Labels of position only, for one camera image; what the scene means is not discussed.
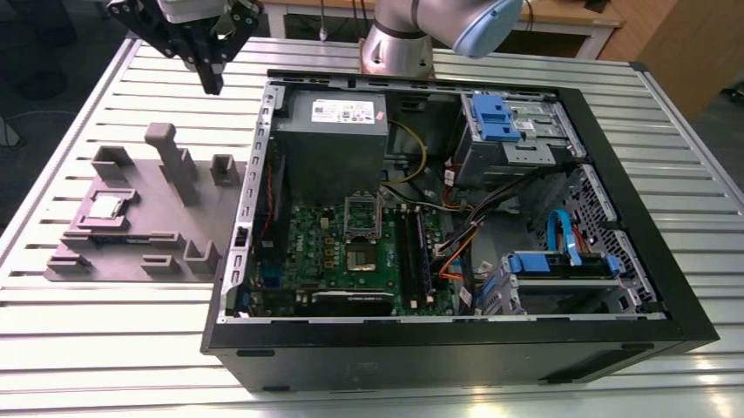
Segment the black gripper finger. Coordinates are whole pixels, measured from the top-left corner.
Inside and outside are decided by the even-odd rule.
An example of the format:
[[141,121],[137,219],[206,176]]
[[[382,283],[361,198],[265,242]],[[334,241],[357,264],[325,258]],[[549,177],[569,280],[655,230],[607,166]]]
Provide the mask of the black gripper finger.
[[[158,2],[135,0],[111,1],[107,3],[106,9],[113,14],[113,17],[153,46],[151,42],[157,39],[158,23],[167,21]],[[202,88],[207,94],[211,94],[211,64],[187,64],[186,62],[185,64],[191,71],[198,73]]]
[[263,14],[261,1],[229,1],[227,6],[227,12],[219,17],[211,30],[214,35],[211,72],[215,82],[211,88],[213,95],[221,93],[225,67],[235,59],[249,38],[254,35]]

